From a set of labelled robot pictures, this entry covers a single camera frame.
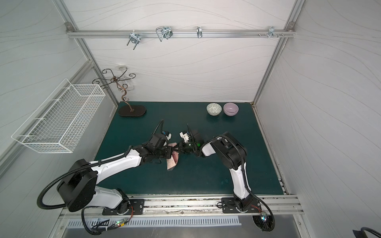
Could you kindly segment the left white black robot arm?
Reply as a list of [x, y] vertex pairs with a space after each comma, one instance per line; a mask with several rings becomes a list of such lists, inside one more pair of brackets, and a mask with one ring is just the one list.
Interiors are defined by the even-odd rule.
[[[86, 206], [98, 206], [118, 208], [124, 212], [129, 201], [127, 195], [121, 189], [107, 189], [98, 184], [122, 171], [166, 157], [171, 151], [171, 137], [168, 131], [155, 133], [148, 142], [130, 146], [119, 155], [93, 162], [86, 162], [84, 159], [76, 161], [68, 172], [50, 182], [41, 191], [37, 206], [44, 210], [66, 207], [70, 212], [79, 211]], [[57, 187], [62, 204], [47, 205], [43, 202], [44, 196], [53, 186]]]

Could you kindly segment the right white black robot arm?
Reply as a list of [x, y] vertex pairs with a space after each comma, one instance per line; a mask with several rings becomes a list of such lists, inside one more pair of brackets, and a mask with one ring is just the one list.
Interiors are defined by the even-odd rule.
[[182, 139], [178, 146], [180, 153], [193, 153], [203, 158], [217, 155], [222, 164], [229, 169], [236, 209], [239, 212], [248, 210], [254, 196], [247, 178], [246, 148], [229, 132], [204, 141], [198, 131], [182, 131], [180, 138]]

